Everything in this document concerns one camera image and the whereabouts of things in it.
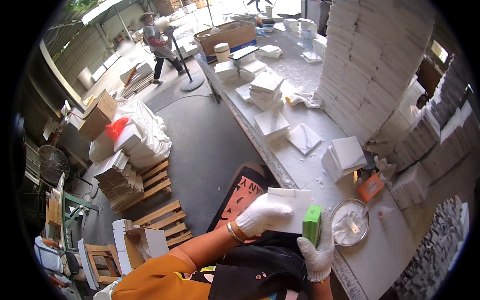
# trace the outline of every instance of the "cap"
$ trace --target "cap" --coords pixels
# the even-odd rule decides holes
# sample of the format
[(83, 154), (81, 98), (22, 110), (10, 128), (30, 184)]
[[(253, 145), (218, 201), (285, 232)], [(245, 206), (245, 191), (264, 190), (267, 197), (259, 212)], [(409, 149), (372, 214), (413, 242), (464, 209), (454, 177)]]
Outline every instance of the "cap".
[(141, 21), (141, 22), (145, 22), (145, 20), (146, 20), (149, 16), (151, 16), (151, 15), (153, 15), (153, 12), (146, 12), (146, 13), (144, 13), (144, 14), (140, 17), (140, 21)]

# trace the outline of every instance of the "corrugated metal wall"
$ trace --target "corrugated metal wall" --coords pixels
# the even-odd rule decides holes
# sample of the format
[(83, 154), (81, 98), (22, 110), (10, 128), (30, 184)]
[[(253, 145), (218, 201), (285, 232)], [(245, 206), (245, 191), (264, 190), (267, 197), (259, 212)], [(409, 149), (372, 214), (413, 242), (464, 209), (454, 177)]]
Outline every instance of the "corrugated metal wall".
[[(144, 13), (139, 4), (126, 8), (120, 12), (125, 25), (135, 24)], [(108, 40), (112, 41), (122, 30), (123, 25), (119, 17), (115, 14), (104, 23), (103, 27)], [(87, 25), (80, 30), (64, 52), (55, 61), (57, 68), (62, 73), (65, 80), (73, 87), (75, 92), (82, 95), (87, 89), (78, 80), (80, 72), (88, 67), (90, 72), (95, 71), (111, 56), (110, 51), (103, 42), (95, 23)]]

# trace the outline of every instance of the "person's arm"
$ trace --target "person's arm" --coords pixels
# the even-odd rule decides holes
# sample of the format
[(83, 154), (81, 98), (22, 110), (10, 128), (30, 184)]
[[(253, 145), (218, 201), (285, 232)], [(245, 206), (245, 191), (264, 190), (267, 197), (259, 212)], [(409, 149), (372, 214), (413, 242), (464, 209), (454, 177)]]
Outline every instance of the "person's arm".
[(320, 241), (315, 247), (309, 239), (299, 237), (300, 248), (307, 267), (308, 280), (311, 282), (311, 299), (333, 299), (330, 288), (330, 272), (335, 244), (332, 237), (332, 223), (326, 210), (322, 210)]
[[(292, 209), (285, 205), (266, 202), (267, 195), (258, 197), (246, 210), (231, 222), (232, 230), (241, 240), (251, 239), (262, 234), (265, 224), (281, 221), (292, 214)], [(182, 259), (193, 273), (195, 270), (207, 266), (209, 263), (224, 256), (227, 252), (239, 245), (223, 226), (215, 231), (191, 239), (182, 245), (173, 248), (167, 254)]]
[(312, 300), (333, 300), (332, 289), (330, 288), (330, 276), (323, 282), (311, 282)]
[(56, 248), (58, 249), (59, 248), (59, 245), (57, 242), (53, 241), (53, 240), (47, 240), (47, 239), (44, 239), (42, 238), (42, 242), (45, 244), (45, 246), (47, 247), (53, 247), (53, 248)]
[(149, 45), (155, 47), (155, 48), (159, 48), (159, 47), (163, 47), (164, 46), (164, 43), (163, 42), (160, 42), (159, 40), (157, 40), (154, 36), (151, 36), (147, 39), (147, 42)]

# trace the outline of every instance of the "green sponge block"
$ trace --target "green sponge block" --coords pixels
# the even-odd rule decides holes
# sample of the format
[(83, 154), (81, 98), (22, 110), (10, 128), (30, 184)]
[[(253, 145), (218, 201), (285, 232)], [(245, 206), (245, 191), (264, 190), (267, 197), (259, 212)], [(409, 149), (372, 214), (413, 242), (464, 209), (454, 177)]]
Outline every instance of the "green sponge block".
[(304, 238), (308, 238), (313, 245), (317, 246), (320, 237), (320, 214), (322, 207), (310, 205), (303, 219), (303, 233)]

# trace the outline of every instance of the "work table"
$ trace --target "work table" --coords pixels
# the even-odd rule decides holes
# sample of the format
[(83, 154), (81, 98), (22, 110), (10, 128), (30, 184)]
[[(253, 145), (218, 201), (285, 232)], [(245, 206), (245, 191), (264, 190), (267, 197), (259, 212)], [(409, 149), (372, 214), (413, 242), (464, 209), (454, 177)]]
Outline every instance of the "work table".
[[(257, 37), (258, 46), (271, 44), (283, 50), (280, 59), (260, 55), (257, 59), (285, 77), (285, 81), (295, 88), (303, 86), (305, 92), (313, 93), (322, 64), (309, 65), (303, 60), (300, 54), (306, 51), (298, 47), (297, 42), (301, 40), (279, 30)], [(263, 111), (245, 103), (235, 92), (247, 82), (239, 78), (222, 85), (215, 75), (215, 63), (208, 65), (201, 54), (196, 54), (194, 58), (282, 188), (311, 190), (313, 204), (329, 211), (341, 201), (359, 198), (352, 186), (352, 175), (335, 184), (322, 164), (321, 158), (327, 147), (332, 145), (332, 140), (346, 135), (321, 109), (306, 108), (302, 103), (294, 107), (284, 104), (279, 108), (291, 130), (304, 123), (324, 140), (308, 156), (304, 156), (285, 138), (267, 143), (254, 128), (253, 117)], [(413, 234), (389, 191), (382, 189), (372, 201), (375, 203), (369, 209), (370, 231), (365, 240), (356, 246), (335, 248), (332, 269), (350, 299), (379, 299), (400, 276), (417, 248)], [(382, 206), (394, 210), (380, 220), (377, 212)]]

